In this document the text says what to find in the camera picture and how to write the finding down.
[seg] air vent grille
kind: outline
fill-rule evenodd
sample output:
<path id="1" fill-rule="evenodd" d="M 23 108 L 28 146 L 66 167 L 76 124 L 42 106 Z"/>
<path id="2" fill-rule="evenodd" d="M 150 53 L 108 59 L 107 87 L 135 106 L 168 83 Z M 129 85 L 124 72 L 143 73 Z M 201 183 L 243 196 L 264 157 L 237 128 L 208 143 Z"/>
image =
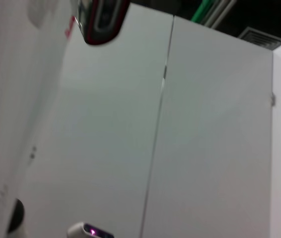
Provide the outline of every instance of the air vent grille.
<path id="1" fill-rule="evenodd" d="M 239 36 L 240 39 L 269 50 L 281 46 L 281 38 L 247 27 Z"/>

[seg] dark ceiling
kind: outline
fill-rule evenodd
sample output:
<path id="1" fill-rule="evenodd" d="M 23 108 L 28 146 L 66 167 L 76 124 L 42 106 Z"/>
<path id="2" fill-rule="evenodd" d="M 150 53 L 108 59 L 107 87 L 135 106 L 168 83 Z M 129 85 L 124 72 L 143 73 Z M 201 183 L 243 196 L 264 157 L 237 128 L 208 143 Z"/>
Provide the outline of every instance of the dark ceiling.
<path id="1" fill-rule="evenodd" d="M 160 11 L 191 19 L 202 0 L 132 0 Z M 237 0 L 217 30 L 239 36 L 247 27 L 281 38 L 281 0 Z"/>

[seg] red-rimmed object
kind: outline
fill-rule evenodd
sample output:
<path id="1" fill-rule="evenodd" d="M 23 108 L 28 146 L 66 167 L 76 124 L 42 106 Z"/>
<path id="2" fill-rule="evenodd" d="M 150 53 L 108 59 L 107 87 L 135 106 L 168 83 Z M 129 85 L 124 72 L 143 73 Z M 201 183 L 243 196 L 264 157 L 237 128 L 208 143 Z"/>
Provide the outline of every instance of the red-rimmed object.
<path id="1" fill-rule="evenodd" d="M 95 15 L 96 15 L 100 0 L 93 0 L 92 11 L 91 11 L 91 20 L 89 21 L 88 31 L 87 31 L 86 37 L 85 37 L 86 43 L 88 43 L 89 45 L 102 45 L 102 44 L 105 44 L 105 43 L 113 40 L 120 33 L 122 24 L 123 24 L 125 16 L 126 16 L 126 12 L 130 5 L 130 0 L 122 0 L 122 1 L 123 2 L 119 9 L 117 21 L 115 23 L 114 30 L 111 33 L 111 35 L 104 40 L 96 40 L 93 38 L 93 26 L 94 26 Z"/>

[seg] ceiling vent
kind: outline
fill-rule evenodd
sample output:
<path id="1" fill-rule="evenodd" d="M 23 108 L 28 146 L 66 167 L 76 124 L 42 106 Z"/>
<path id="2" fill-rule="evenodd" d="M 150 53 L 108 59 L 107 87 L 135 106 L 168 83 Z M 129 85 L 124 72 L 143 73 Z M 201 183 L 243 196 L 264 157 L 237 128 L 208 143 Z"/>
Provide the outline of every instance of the ceiling vent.
<path id="1" fill-rule="evenodd" d="M 239 36 L 240 39 L 269 50 L 281 46 L 281 38 L 247 27 Z"/>

